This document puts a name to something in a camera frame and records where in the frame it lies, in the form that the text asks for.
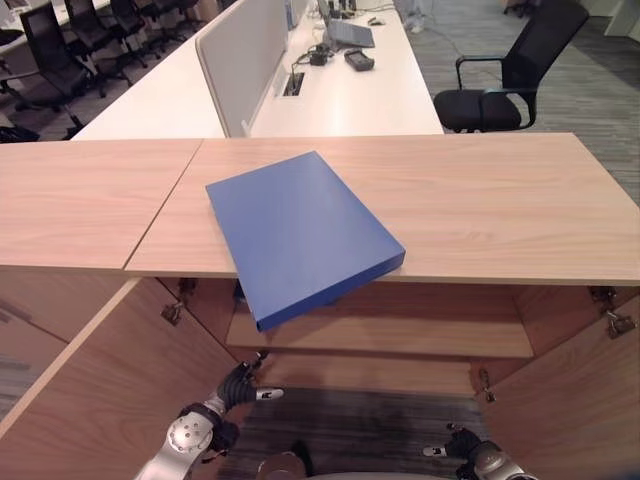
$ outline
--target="open cabinet door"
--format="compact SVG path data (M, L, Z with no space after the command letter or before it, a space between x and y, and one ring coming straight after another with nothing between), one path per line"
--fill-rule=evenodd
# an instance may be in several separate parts
M640 298L616 310L638 322ZM598 322L478 395L491 439L540 480L640 474L640 330Z
M3 480L126 480L235 365L155 279L129 280L0 423ZM209 478L212 478L210 465Z

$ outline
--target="laptop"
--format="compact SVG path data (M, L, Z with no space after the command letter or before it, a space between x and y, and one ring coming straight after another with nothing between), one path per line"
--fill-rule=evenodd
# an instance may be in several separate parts
M327 26L326 34L329 40L348 47L375 47L373 33L367 27L351 25L331 18L331 11L326 0L318 0L318 10Z

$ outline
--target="wood grain surface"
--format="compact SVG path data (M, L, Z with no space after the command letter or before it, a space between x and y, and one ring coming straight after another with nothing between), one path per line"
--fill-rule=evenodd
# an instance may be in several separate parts
M179 280L175 277L160 279L176 297L179 293ZM193 295L188 297L187 309L222 345L235 309L235 285L236 281L228 278L201 278L197 281Z
M593 302L587 287L512 285L509 288L536 357L570 339L601 316L600 306ZM520 359L471 359L471 383L476 391L480 391L480 369L489 373L490 383L494 385L528 362Z
M386 280L640 282L638 207L571 134L205 140L127 270L235 276L205 185L309 150L407 249Z
M0 299L0 353L29 365L28 374L42 373L67 343L30 325Z
M0 302L24 312L29 322L68 343L125 281L124 275L0 269Z
M618 312L638 321L640 298ZM497 402L478 398L491 439L545 480L637 473L638 358L640 330L611 340L601 319L496 385Z
M121 269L201 140L0 147L0 266Z
M154 279L116 293L0 423L3 478L133 478L155 455L235 364L188 313L154 314L171 298Z
M273 354L258 379L285 387L473 395L465 361Z
M350 351L532 357L508 287L376 282L259 333L238 306L228 345L273 351Z

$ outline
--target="cabinet hinge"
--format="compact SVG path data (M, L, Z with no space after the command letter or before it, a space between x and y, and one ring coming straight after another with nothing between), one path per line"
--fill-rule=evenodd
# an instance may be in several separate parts
M481 368L478 371L478 377L480 377L480 384L482 385L482 391L484 392L484 395L485 395L484 398L487 401L487 403L495 402L497 399L495 394L491 391L491 382L489 380L489 372L485 368Z
M614 300L618 292L614 287L589 287L589 292L593 301L600 304L600 313L609 320L607 333L610 338L618 338L638 328L638 324L630 316L615 313Z
M165 305L160 312L162 318L174 327L180 323L182 309L187 308L189 299L196 291L198 280L195 278L181 278L178 282L178 301L170 305Z
M634 322L633 318L629 315L618 315L611 310L605 312L607 319L609 320L609 326L607 327L607 333L611 339L618 338L631 330L638 328L638 324Z
M614 287L589 287L589 293L593 303L599 303L602 311L613 310L613 300L618 295Z

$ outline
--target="white desk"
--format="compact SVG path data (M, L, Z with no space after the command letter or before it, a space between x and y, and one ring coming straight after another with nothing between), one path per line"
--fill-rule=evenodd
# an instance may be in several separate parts
M109 105L73 140L224 138L195 35Z
M359 0L358 8L389 4L388 0ZM315 1L309 9L315 8ZM369 135L428 135L443 133L431 96L413 55L396 10L365 13L352 23L367 24L371 17L386 25L371 27L375 48L365 49L374 58L369 72L356 72L336 54L323 67L302 65L305 72L297 97L283 97L283 78L291 64L322 40L317 16L303 15L289 38L289 48L251 127L252 137L340 137Z
M389 3L370 0L370 5ZM310 8L315 7L311 0ZM278 75L256 115L251 136L418 135L442 133L429 91L395 10L365 14L384 18L374 28L376 59L372 72L357 73L334 57L325 67L299 67L308 71L298 97L281 95L285 80ZM282 64L322 40L313 31L321 20L303 16L289 34ZM74 140L116 138L223 138L224 132L195 51L195 36L165 58L118 100L98 115Z

